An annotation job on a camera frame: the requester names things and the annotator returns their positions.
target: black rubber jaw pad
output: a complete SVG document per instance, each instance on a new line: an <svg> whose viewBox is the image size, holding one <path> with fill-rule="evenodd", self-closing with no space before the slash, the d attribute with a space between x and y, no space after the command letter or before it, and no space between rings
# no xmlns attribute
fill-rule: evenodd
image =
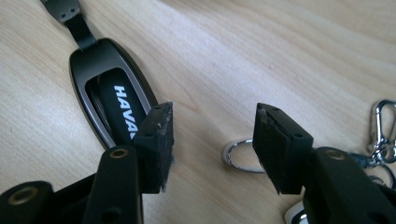
<svg viewBox="0 0 396 224"><path fill-rule="evenodd" d="M300 194L313 137L279 108L257 104L253 148L277 192Z"/></svg>
<svg viewBox="0 0 396 224"><path fill-rule="evenodd" d="M154 106L134 137L143 182L142 193L164 190L173 161L174 142L172 103Z"/></svg>

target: silver metal ring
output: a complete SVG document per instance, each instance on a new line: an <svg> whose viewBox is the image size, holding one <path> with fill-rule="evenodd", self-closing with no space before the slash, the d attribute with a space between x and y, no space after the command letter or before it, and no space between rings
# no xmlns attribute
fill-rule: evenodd
<svg viewBox="0 0 396 224"><path fill-rule="evenodd" d="M244 139L244 140L238 140L238 141L231 142L222 150L222 152L221 152L222 160L227 165L230 165L233 168L238 169L240 171L245 171L245 172L255 173L255 174L264 174L265 170L262 167L240 166L240 165L233 163L233 160L231 159L231 153L233 153L233 150L238 149L242 145L252 144L252 143L253 143L253 139Z"/></svg>

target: black rubber strap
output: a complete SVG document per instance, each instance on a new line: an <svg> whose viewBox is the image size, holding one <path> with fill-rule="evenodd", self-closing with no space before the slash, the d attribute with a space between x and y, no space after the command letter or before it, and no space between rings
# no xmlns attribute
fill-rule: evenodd
<svg viewBox="0 0 396 224"><path fill-rule="evenodd" d="M80 13L78 0L41 0L41 2L55 20L69 29L82 51L97 44L96 38Z"/></svg>

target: carabiner clip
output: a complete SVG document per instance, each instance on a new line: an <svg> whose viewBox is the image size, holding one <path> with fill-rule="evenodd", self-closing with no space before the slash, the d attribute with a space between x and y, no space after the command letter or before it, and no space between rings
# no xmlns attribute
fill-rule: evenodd
<svg viewBox="0 0 396 224"><path fill-rule="evenodd" d="M390 106L393 109L393 126L390 135L386 137L383 133L382 109ZM371 155L370 164L396 162L396 101L383 100L373 106L371 131L372 144L369 145Z"/></svg>

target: wood grain surface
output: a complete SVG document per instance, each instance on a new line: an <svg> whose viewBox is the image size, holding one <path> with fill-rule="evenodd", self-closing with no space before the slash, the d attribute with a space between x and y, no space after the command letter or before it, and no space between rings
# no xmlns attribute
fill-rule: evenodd
<svg viewBox="0 0 396 224"><path fill-rule="evenodd" d="M80 4L159 102L174 102L176 161L166 192L144 196L146 223L284 223L301 196L278 196L266 175L220 158L252 136L256 104L282 108L315 147L367 153L371 106L396 99L394 0ZM2 0L0 25L0 192L32 180L58 190L93 174L104 149L71 85L72 36L38 0Z"/></svg>

